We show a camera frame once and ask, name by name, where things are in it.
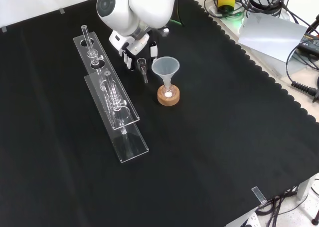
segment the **black tablecloth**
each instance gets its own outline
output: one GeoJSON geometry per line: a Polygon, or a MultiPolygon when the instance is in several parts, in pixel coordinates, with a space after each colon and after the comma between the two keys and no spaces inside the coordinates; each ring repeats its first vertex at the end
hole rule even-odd
{"type": "Polygon", "coordinates": [[[159,56],[173,56],[181,92],[125,69],[96,0],[7,27],[0,34],[2,227],[221,227],[319,172],[319,127],[255,66],[193,0],[185,28],[169,24],[159,56]],[[120,164],[84,81],[73,43],[95,31],[141,120],[150,149],[120,164]]]}

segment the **test tube rack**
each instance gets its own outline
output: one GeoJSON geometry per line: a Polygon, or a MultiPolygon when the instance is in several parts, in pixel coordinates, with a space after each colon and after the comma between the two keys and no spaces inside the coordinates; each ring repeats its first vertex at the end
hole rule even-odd
{"type": "Polygon", "coordinates": [[[95,32],[82,26],[74,43],[88,72],[84,77],[120,162],[149,151],[136,122],[140,120],[95,32]]]}

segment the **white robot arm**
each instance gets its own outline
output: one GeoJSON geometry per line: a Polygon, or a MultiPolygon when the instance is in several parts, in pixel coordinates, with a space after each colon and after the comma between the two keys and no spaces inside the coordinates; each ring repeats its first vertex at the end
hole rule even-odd
{"type": "Polygon", "coordinates": [[[98,0],[97,13],[113,30],[109,40],[122,55],[127,49],[137,55],[147,44],[150,28],[164,27],[175,0],[98,0]]]}
{"type": "Polygon", "coordinates": [[[122,36],[132,35],[142,21],[152,28],[165,26],[175,0],[98,0],[101,20],[122,36]]]}

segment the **white funnel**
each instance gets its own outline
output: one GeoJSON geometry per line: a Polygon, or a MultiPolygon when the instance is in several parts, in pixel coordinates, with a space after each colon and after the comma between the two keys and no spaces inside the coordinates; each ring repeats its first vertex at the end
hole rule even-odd
{"type": "Polygon", "coordinates": [[[162,93],[165,97],[171,98],[175,95],[175,88],[171,85],[170,80],[179,69],[179,62],[169,56],[164,56],[152,64],[152,70],[155,74],[161,77],[164,81],[162,93]]]}

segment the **wooden base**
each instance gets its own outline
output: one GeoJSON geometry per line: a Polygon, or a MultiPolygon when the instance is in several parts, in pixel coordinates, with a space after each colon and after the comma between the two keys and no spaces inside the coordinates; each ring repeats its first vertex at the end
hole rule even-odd
{"type": "Polygon", "coordinates": [[[159,101],[159,103],[162,104],[163,106],[173,106],[173,105],[177,104],[177,102],[179,101],[179,96],[180,96],[179,88],[177,86],[173,85],[173,87],[176,90],[176,94],[175,94],[175,96],[173,96],[171,98],[167,98],[167,97],[163,96],[163,94],[161,92],[163,87],[164,86],[161,86],[158,89],[158,101],[159,101]]]}

